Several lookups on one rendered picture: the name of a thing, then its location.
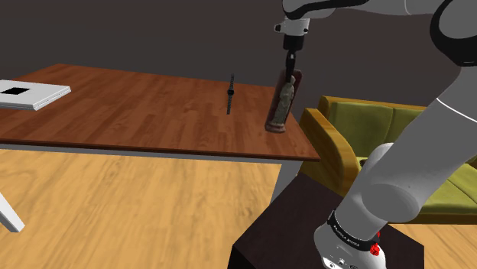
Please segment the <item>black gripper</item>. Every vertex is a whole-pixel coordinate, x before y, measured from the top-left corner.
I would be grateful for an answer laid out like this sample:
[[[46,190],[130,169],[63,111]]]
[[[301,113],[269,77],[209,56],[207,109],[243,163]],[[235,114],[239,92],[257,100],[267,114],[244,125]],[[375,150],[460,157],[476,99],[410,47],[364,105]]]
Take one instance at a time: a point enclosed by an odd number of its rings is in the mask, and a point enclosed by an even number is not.
[[[290,83],[294,73],[296,52],[303,49],[304,36],[284,35],[283,48],[287,50],[285,61],[285,82]]]

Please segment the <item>stone figure in red niche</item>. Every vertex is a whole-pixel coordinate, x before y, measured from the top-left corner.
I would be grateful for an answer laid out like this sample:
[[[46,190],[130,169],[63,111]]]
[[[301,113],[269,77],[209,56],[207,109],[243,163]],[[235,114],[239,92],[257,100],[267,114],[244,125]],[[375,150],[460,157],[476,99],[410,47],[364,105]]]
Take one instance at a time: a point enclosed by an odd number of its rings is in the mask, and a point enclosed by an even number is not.
[[[273,133],[283,133],[286,131],[285,123],[302,77],[303,74],[300,70],[294,70],[290,82],[287,82],[285,79],[285,70],[281,71],[264,124],[266,131]]]

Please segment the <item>green sofa with wooden frame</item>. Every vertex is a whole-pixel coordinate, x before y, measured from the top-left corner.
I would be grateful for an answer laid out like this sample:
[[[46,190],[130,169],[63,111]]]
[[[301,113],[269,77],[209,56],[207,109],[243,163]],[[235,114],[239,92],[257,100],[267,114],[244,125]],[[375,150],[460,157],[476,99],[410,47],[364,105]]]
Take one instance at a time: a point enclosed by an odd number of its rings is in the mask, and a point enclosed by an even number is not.
[[[300,127],[320,156],[300,170],[333,192],[349,191],[365,160],[395,141],[422,106],[322,96],[305,109]],[[468,160],[425,202],[415,224],[477,225],[477,156]]]

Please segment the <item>white closed laptop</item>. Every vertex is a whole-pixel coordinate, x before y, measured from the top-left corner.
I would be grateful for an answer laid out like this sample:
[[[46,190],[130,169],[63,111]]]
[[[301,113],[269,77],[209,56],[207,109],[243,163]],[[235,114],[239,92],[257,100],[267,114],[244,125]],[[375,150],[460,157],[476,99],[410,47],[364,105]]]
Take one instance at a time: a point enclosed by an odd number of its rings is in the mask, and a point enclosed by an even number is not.
[[[0,79],[0,109],[37,111],[70,92],[69,86]]]

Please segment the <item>wooden table with grey legs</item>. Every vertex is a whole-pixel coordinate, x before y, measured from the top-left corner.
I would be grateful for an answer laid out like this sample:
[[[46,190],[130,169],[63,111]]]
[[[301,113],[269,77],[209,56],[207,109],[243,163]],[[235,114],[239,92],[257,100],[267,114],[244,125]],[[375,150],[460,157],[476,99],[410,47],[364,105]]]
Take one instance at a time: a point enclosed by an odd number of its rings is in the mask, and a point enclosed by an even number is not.
[[[71,92],[33,111],[0,109],[0,149],[279,164],[280,193],[305,161],[319,155],[294,118],[265,131],[274,89],[58,63],[24,82]]]

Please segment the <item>black wristwatch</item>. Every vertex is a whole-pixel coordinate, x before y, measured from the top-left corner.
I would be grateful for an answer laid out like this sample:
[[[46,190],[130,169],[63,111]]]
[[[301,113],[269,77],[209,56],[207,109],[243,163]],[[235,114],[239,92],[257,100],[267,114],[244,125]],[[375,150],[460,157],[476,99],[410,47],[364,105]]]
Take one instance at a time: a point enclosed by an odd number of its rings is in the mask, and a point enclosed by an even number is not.
[[[229,115],[230,112],[231,112],[231,106],[232,106],[232,97],[235,93],[235,90],[234,90],[234,82],[235,82],[235,74],[232,73],[231,74],[231,78],[230,78],[230,82],[229,82],[229,88],[227,90],[227,96],[228,96],[228,99],[227,99],[227,109],[226,109],[226,114]]]

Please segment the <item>dark robot stand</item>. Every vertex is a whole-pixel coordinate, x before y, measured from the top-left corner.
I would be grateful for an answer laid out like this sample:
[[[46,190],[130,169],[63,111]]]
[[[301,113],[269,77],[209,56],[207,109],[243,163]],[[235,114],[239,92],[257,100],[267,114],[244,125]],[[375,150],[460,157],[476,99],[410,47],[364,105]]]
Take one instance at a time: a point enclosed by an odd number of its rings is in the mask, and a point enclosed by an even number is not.
[[[299,173],[233,244],[227,269],[326,269],[313,233],[341,201]]]

